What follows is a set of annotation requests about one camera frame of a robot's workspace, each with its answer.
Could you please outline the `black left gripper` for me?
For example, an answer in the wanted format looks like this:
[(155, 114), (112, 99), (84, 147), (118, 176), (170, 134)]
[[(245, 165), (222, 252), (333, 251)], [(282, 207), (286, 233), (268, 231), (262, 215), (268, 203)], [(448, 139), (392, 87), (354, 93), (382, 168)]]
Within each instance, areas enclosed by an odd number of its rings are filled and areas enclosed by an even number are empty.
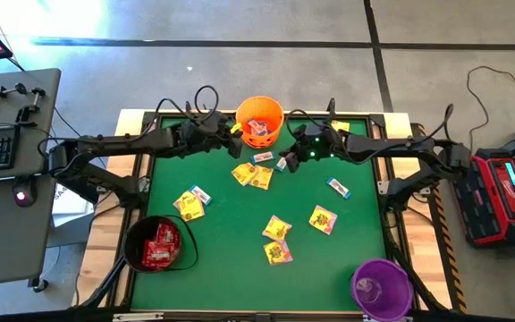
[(232, 137), (228, 125), (229, 117), (214, 114), (205, 121), (195, 117), (193, 121), (184, 121), (179, 126), (179, 148), (182, 150), (210, 150), (226, 147), (233, 158), (241, 157), (243, 141)]

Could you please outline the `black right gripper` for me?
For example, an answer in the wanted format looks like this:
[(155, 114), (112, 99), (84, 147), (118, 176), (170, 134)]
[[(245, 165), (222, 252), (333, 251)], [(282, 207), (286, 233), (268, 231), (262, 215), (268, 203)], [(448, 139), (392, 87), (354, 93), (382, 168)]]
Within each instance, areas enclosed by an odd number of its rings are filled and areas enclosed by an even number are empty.
[(328, 157), (346, 159), (342, 139), (326, 125), (302, 124), (292, 132), (295, 142), (283, 152), (287, 168), (295, 173), (300, 162)]

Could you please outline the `red Skittles candy pack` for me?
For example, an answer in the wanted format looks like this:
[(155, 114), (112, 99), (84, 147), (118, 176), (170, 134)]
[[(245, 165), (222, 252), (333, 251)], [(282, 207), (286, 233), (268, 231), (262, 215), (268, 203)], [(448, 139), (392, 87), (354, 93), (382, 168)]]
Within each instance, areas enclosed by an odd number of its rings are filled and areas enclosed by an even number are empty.
[(176, 251), (180, 248), (181, 236), (180, 231), (169, 224), (159, 224), (156, 233), (156, 243), (163, 245), (170, 251)]
[(145, 267), (162, 269), (172, 264), (173, 253), (174, 245), (172, 243), (145, 241), (141, 262)]

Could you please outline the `black plastic bucket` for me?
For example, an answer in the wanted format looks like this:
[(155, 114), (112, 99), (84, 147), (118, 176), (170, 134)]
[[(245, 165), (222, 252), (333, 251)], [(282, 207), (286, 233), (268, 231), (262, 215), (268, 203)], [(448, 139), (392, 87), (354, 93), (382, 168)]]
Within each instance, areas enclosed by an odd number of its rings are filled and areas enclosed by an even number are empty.
[[(145, 267), (141, 260), (144, 251), (145, 241), (156, 241), (156, 233), (159, 224), (174, 225), (179, 231), (181, 236), (180, 248), (173, 253), (174, 259), (170, 266), (162, 269), (153, 269)], [(174, 262), (180, 257), (181, 252), (185, 250), (182, 242), (183, 233), (187, 233), (192, 242), (195, 258), (193, 262), (186, 267), (177, 267)], [(178, 216), (147, 216), (135, 224), (133, 224), (127, 233), (124, 235), (122, 243), (122, 255), (126, 263), (136, 272), (140, 273), (159, 273), (164, 271), (180, 271), (193, 268), (199, 258), (197, 241), (188, 226), (188, 224)]]

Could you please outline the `green table mat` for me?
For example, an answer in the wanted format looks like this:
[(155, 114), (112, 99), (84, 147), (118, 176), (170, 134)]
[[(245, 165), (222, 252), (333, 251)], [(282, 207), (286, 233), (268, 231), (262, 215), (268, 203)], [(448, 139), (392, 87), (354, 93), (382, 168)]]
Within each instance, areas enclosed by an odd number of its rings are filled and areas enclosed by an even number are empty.
[[(231, 171), (236, 159), (224, 150), (155, 162), (148, 213), (175, 216), (173, 203), (198, 185), (212, 197), (205, 215), (188, 223), (198, 244), (190, 269), (139, 274), (134, 309), (354, 311), (349, 280), (355, 269), (385, 254), (371, 164), (339, 159), (308, 161), (295, 173), (274, 172), (269, 189), (240, 185)], [(333, 177), (350, 190), (344, 199), (326, 182)], [(308, 222), (316, 206), (338, 217), (330, 235)], [(292, 225), (285, 238), (293, 261), (270, 265), (262, 235), (272, 216)], [(195, 258), (185, 250), (176, 261)]]

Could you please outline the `purple plastic bucket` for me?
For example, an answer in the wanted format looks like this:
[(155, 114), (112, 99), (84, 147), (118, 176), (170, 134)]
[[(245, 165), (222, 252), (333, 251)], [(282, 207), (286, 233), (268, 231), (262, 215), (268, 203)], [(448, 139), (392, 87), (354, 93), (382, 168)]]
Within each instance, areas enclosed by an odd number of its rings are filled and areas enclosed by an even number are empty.
[(373, 320), (395, 322), (404, 318), (413, 302), (407, 273), (387, 259), (370, 259), (350, 277), (350, 296)]

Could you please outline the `yellow black hazard strip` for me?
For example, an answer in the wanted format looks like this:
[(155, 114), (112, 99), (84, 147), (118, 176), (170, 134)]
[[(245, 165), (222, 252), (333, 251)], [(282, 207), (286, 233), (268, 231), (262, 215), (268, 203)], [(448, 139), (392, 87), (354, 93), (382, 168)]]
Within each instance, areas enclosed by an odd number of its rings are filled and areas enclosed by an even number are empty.
[(425, 197), (409, 203), (409, 254), (426, 288), (445, 307), (468, 311), (451, 232), (438, 186)]

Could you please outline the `black computer mouse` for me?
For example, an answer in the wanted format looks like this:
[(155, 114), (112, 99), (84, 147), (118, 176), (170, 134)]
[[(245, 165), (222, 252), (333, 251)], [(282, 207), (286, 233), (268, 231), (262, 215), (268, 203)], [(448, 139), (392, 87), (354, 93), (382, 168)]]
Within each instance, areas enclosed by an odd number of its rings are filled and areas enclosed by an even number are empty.
[(37, 185), (34, 176), (16, 177), (12, 186), (15, 203), (26, 208), (32, 206), (37, 199)]

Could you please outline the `red black tool box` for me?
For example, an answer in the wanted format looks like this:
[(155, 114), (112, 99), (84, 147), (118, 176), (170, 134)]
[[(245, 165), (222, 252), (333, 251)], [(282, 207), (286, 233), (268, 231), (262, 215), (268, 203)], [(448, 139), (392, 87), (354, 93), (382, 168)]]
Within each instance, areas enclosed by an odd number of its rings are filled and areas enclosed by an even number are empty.
[(509, 151), (478, 149), (453, 192), (472, 247), (515, 246), (515, 163)]

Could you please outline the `grey desk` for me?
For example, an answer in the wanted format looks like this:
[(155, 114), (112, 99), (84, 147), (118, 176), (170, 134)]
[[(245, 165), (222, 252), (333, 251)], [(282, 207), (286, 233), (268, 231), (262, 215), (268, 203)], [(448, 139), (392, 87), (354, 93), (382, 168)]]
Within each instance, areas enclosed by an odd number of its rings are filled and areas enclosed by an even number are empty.
[[(0, 84), (8, 89), (20, 82), (28, 90), (46, 91), (38, 101), (40, 111), (30, 117), (37, 126), (20, 129), (13, 168), (0, 170), (0, 283), (39, 277), (43, 270), (55, 179), (43, 173), (46, 160), (38, 153), (38, 144), (50, 132), (60, 77), (57, 68), (0, 73)], [(34, 98), (33, 93), (16, 92), (0, 97), (0, 123), (14, 124), (20, 108)], [(26, 208), (15, 203), (12, 191), (14, 179), (23, 176), (36, 178), (38, 192), (36, 202)]]

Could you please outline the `metal table bracket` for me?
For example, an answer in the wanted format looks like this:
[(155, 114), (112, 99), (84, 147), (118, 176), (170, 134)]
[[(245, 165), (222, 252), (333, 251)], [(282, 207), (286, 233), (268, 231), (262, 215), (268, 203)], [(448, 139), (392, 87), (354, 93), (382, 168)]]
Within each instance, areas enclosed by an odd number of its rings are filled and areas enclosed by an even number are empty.
[(131, 312), (114, 314), (112, 322), (148, 322), (163, 320), (165, 315), (159, 312)]

